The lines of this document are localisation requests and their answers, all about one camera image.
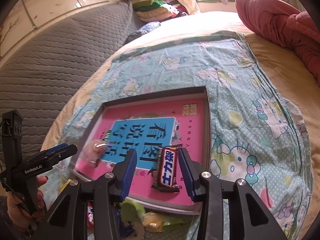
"green blanket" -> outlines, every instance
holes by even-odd
[[[153,4],[150,6],[142,6],[142,7],[136,8],[135,10],[138,12],[148,12],[148,11],[159,8],[161,5],[165,3],[166,2],[162,2],[162,1],[154,1]]]
[[[133,3],[132,6],[135,9],[142,6],[151,6],[154,3],[154,1],[164,1],[164,0],[139,0]]]

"blue gripper pad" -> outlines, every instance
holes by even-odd
[[[68,146],[67,143],[59,144],[59,145],[57,145],[55,147],[52,147],[52,148],[48,149],[47,152],[46,152],[46,155],[49,155],[50,153],[53,153],[53,152],[55,152],[57,150],[60,150],[60,149],[62,149],[64,147],[67,147],[67,146]]]
[[[135,149],[129,149],[124,161],[119,162],[113,168],[113,173],[116,175],[115,191],[113,195],[119,202],[129,195],[134,171],[137,166],[137,152]]]
[[[181,169],[184,185],[186,186],[186,190],[187,190],[188,196],[191,198],[192,201],[194,201],[195,200],[195,196],[196,196],[195,191],[194,191],[194,183],[195,183],[195,181],[194,181],[194,179],[193,179],[193,177],[191,175],[191,171],[190,171],[190,168],[188,166],[188,162],[186,160],[186,156],[185,156],[183,150],[180,150],[179,165],[180,165],[180,169]]]

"pink book cover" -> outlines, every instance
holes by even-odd
[[[138,155],[133,176],[130,197],[142,197],[163,201],[168,206],[191,206],[179,163],[176,168],[176,182],[179,193],[164,193],[152,188],[154,178],[149,170],[156,168],[159,146],[182,144],[193,161],[202,161],[204,102],[202,98],[184,99],[153,104],[106,109],[93,130],[92,139],[108,139],[108,148],[99,165],[94,168],[79,158],[76,170],[89,178],[97,179],[112,171],[114,163],[124,160],[130,148]]]

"snickers bar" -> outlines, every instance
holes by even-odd
[[[181,145],[159,147],[153,188],[162,192],[179,192],[176,183],[177,154]]]

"chocolate bar wrapper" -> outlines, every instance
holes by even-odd
[[[116,224],[119,229],[120,238],[123,239],[130,236],[134,232],[134,229],[132,227],[132,222],[121,220],[121,207],[119,204],[115,206],[115,213],[116,213]]]
[[[87,226],[89,228],[93,228],[94,227],[94,223],[93,223],[93,204],[91,201],[88,201],[88,210],[87,210]]]
[[[180,192],[176,183],[178,152],[181,145],[159,147],[153,188],[162,192]]]

